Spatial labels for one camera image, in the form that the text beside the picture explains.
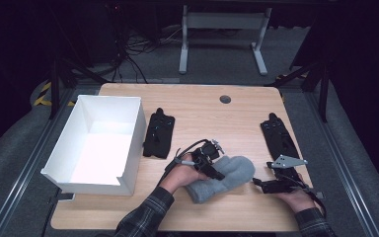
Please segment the black glove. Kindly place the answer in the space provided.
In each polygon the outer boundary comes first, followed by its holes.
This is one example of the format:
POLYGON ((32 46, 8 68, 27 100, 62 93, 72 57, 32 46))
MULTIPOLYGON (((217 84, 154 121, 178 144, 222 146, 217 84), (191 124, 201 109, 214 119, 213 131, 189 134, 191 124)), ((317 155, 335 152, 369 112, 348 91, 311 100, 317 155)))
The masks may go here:
POLYGON ((276 161, 280 155, 300 158, 284 122, 276 114, 270 113, 268 120, 261 123, 261 129, 273 161, 276 161))
POLYGON ((147 126, 143 156, 166 159, 171 149, 174 126, 175 118, 165 115, 163 109, 158 108, 147 126))

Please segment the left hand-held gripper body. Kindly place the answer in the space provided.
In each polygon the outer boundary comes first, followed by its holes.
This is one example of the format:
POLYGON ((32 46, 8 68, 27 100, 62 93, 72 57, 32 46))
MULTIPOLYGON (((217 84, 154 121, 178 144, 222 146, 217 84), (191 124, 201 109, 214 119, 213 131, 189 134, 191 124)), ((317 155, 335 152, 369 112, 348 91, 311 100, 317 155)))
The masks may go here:
POLYGON ((197 171, 215 172, 213 160, 219 158, 220 154, 224 154, 224 150, 215 139, 212 139, 205 140, 191 153, 191 157, 197 171))

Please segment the yellow black floor tape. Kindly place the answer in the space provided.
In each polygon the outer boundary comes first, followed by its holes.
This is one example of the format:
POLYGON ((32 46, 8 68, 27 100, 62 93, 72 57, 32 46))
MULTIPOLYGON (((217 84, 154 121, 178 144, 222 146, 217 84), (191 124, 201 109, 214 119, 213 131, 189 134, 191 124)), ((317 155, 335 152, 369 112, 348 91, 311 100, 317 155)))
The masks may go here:
POLYGON ((50 82, 46 82, 44 84, 44 86, 41 88, 41 90, 38 94, 38 97, 34 101, 34 106, 51 106, 52 105, 52 101, 47 100, 45 98, 47 92, 50 90, 50 87, 51 87, 50 82))

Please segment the person's right hand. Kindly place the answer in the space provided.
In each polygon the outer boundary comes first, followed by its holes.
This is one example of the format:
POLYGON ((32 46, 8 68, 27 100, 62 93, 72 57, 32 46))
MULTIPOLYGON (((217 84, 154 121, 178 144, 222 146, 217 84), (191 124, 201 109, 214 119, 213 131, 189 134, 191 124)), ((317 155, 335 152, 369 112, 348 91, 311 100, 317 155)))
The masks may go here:
POLYGON ((274 196, 286 202, 294 213, 317 207, 316 203, 302 190, 274 194, 274 196))

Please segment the person's left hand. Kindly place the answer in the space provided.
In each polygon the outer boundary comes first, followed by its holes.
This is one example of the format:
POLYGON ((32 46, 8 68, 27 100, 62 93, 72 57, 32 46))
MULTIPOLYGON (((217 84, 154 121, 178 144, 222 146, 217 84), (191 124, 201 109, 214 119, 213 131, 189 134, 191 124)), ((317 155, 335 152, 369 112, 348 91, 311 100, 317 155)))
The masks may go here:
POLYGON ((160 183, 160 187, 171 195, 179 188, 187 186, 195 181, 205 181, 208 177, 199 173, 194 167, 177 165, 160 183))

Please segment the white box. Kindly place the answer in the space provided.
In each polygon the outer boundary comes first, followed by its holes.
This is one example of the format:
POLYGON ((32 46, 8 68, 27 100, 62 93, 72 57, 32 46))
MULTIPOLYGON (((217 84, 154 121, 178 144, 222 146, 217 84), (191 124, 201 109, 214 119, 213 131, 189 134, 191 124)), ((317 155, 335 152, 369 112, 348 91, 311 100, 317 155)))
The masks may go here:
POLYGON ((40 173, 66 193, 131 196, 146 128, 139 97, 80 95, 40 173))

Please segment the grey sock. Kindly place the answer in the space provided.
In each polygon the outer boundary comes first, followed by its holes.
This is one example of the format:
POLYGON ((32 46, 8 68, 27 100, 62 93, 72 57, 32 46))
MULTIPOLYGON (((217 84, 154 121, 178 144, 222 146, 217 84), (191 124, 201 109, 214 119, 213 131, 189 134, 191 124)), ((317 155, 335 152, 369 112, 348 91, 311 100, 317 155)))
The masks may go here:
POLYGON ((227 175, 221 181, 216 179, 195 181, 185 186, 185 189, 193 203, 201 204, 207 202, 216 195, 230 192, 246 184, 249 180, 250 178, 227 175))

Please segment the aluminium floor rail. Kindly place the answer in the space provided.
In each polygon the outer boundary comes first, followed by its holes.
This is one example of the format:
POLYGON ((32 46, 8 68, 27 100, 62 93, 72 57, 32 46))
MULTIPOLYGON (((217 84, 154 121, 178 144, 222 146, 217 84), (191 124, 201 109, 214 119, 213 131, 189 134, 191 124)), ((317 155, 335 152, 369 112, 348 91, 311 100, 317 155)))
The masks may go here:
POLYGON ((351 175, 347 165, 341 154, 341 150, 335 141, 335 138, 326 122, 321 119, 318 102, 312 93, 304 94, 307 104, 312 110, 312 114, 317 121, 320 131, 323 133, 325 140, 331 151, 331 159, 340 176, 342 185, 346 191, 349 201, 358 217, 358 220, 364 230, 366 237, 379 237, 379 229, 367 207, 366 202, 358 188, 353 176, 351 175))
POLYGON ((13 217, 50 140, 57 133, 73 89, 61 93, 61 106, 35 106, 0 138, 0 237, 13 217))

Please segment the black metal stand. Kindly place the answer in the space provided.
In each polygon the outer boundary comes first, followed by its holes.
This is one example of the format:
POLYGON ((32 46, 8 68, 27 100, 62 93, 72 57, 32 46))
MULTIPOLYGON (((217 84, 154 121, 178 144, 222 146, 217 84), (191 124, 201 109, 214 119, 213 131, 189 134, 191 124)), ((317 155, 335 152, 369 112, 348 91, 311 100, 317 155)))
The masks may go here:
POLYGON ((327 121, 327 100, 329 91, 329 68, 324 62, 314 62, 303 66, 288 75, 281 75, 274 82, 265 84, 265 87, 278 88, 301 75, 306 77, 301 85, 303 92, 313 92, 317 85, 320 85, 318 113, 323 122, 327 121))
POLYGON ((51 89, 51 113, 50 119, 54 119, 60 109, 60 86, 62 83, 67 89, 74 89, 78 85, 78 77, 74 75, 73 71, 78 71, 86 78, 103 85, 107 80, 87 69, 85 66, 74 62, 72 59, 65 57, 56 57, 53 61, 50 77, 51 89))

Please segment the white metal desk frame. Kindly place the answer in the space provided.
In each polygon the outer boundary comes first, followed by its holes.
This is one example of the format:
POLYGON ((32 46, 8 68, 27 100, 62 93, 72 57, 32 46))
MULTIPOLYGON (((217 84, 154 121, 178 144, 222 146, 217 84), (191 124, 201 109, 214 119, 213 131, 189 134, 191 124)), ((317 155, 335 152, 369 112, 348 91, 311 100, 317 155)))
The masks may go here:
POLYGON ((182 16, 182 47, 179 63, 179 73, 186 74, 189 56, 189 29, 217 29, 217 30, 257 30, 258 39, 251 43, 257 67, 261 75, 267 75, 265 61, 261 48, 265 32, 270 20, 272 9, 266 8, 260 13, 211 13, 191 12, 189 6, 183 7, 182 16))

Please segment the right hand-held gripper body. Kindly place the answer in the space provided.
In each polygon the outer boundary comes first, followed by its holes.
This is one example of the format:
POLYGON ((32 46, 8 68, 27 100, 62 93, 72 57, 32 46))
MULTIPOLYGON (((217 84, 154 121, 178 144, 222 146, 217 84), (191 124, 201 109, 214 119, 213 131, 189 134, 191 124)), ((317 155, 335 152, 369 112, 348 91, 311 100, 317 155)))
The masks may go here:
POLYGON ((303 159, 279 155, 275 161, 267 163, 268 167, 273 170, 275 180, 268 181, 265 185, 267 194, 291 193, 294 190, 307 189, 308 186, 300 179, 296 166, 307 165, 308 162, 303 159))

